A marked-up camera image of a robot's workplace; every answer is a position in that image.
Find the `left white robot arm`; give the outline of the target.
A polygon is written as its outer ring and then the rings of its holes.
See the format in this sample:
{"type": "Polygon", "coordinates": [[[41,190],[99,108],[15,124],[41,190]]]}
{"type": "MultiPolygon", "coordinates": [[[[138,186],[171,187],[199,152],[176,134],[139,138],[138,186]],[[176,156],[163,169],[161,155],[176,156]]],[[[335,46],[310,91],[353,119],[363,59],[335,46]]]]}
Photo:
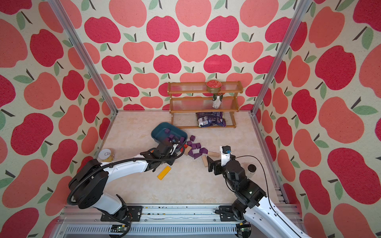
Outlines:
{"type": "Polygon", "coordinates": [[[79,209],[96,208],[112,221],[129,225],[133,216],[127,204],[121,196],[107,194],[106,185],[128,175],[155,171],[164,163],[174,162],[184,152],[182,143],[166,141],[129,159],[104,163],[93,159],[69,182],[66,203],[79,209]]]}

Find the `teal plastic storage bin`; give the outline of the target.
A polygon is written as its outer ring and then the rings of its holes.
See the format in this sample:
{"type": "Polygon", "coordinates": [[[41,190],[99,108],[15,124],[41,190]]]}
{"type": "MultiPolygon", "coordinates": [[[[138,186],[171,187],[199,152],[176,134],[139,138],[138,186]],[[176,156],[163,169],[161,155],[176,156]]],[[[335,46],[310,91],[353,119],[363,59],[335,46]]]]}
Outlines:
{"type": "Polygon", "coordinates": [[[176,153],[182,150],[180,143],[185,145],[188,139],[188,135],[183,130],[167,122],[160,123],[154,128],[151,137],[158,143],[155,150],[163,151],[170,146],[177,145],[176,153]]]}

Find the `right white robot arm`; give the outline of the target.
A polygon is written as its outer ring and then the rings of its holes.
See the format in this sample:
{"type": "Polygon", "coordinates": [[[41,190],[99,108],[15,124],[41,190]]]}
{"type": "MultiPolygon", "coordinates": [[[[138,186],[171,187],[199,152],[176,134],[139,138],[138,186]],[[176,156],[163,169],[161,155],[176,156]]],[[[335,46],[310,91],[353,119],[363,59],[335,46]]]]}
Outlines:
{"type": "Polygon", "coordinates": [[[224,166],[220,160],[207,157],[208,171],[222,174],[228,187],[237,199],[226,209],[215,210],[222,219],[231,218],[237,222],[258,228],[269,238],[308,238],[309,235],[296,226],[270,200],[267,193],[247,178],[244,168],[237,160],[230,160],[224,166]]]}

